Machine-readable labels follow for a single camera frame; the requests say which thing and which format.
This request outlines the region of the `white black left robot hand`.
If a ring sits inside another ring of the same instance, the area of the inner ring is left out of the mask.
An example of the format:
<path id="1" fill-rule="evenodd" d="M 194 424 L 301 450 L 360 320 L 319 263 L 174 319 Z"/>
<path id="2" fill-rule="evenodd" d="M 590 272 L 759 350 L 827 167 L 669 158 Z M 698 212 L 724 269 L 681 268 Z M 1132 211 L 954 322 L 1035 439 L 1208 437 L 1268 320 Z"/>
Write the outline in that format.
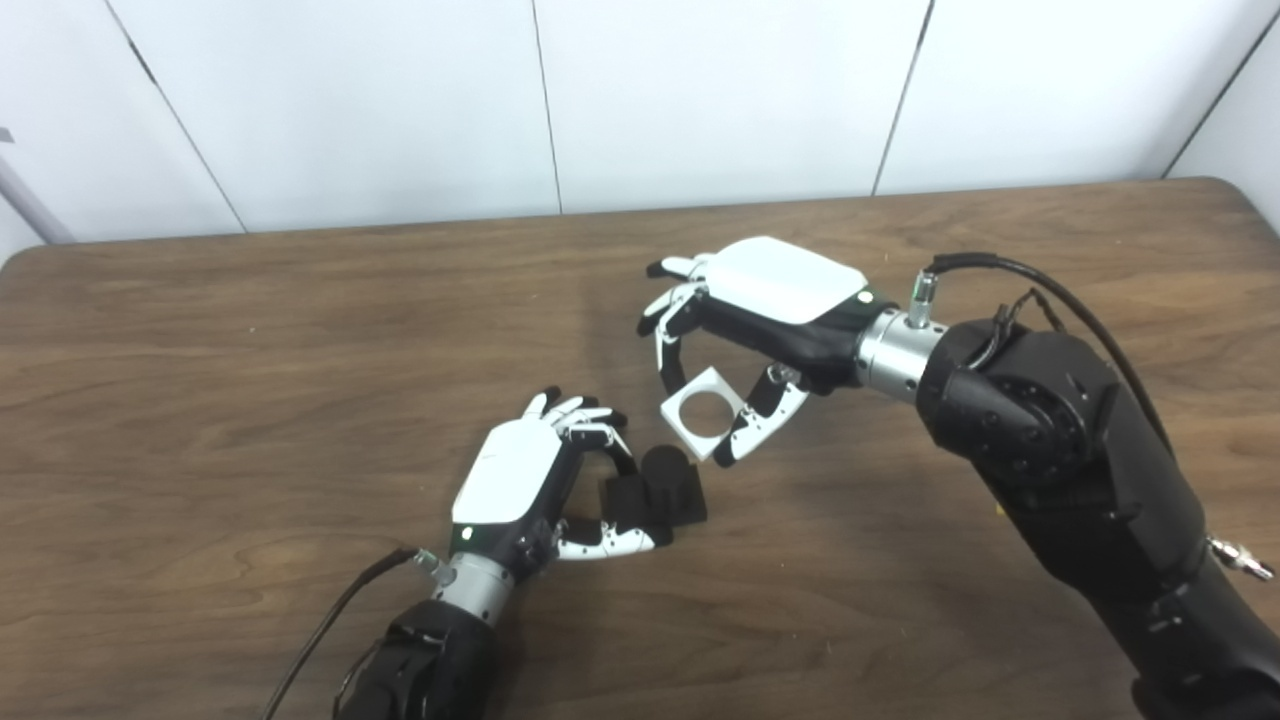
<path id="1" fill-rule="evenodd" d="M 593 396 L 562 398 L 557 386 L 534 395 L 520 415 L 493 427 L 477 451 L 451 510 L 449 555 L 493 561 L 521 584 L 562 548 L 579 561 L 672 544 L 669 528 L 626 529 L 607 519 L 588 524 L 595 544 L 563 537 L 572 527 L 564 507 L 588 454 L 604 454 L 621 477 L 637 473 L 622 434 L 627 421 Z"/>

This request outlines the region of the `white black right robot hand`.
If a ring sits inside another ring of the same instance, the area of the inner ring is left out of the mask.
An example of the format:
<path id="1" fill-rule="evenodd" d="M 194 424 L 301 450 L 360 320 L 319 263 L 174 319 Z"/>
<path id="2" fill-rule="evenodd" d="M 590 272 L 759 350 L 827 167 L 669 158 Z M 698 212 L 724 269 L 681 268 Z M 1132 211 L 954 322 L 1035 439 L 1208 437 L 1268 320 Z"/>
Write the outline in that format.
<path id="1" fill-rule="evenodd" d="M 861 343 L 877 320 L 896 310 L 860 270 L 771 236 L 663 258 L 646 274 L 672 279 L 637 322 L 637 334 L 655 345 L 667 395 L 660 413 L 695 457 L 721 468 L 754 452 L 812 396 L 864 386 Z M 737 395 L 716 369 L 687 378 L 681 351 L 696 331 L 765 359 L 748 395 Z M 681 409 L 694 395 L 724 398 L 733 410 L 728 429 L 691 432 Z"/>

